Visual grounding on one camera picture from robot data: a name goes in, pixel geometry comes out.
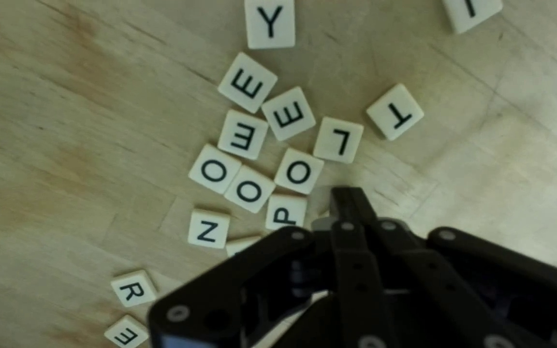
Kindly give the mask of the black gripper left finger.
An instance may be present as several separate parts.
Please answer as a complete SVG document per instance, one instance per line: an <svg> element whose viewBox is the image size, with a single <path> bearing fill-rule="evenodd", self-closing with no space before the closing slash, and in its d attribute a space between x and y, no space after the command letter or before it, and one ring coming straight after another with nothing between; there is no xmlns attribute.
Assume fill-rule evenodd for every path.
<svg viewBox="0 0 557 348"><path fill-rule="evenodd" d="M378 259L368 245L372 204L360 187L333 187L331 249L347 348L395 348L397 334L389 317Z"/></svg>

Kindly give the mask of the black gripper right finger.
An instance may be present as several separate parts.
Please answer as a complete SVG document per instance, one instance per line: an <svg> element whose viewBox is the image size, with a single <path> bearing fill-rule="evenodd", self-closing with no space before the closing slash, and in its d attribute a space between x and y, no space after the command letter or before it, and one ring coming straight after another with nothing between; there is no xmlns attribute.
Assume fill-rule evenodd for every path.
<svg viewBox="0 0 557 348"><path fill-rule="evenodd" d="M451 346L557 348L557 266L449 226L380 218L376 233Z"/></svg>

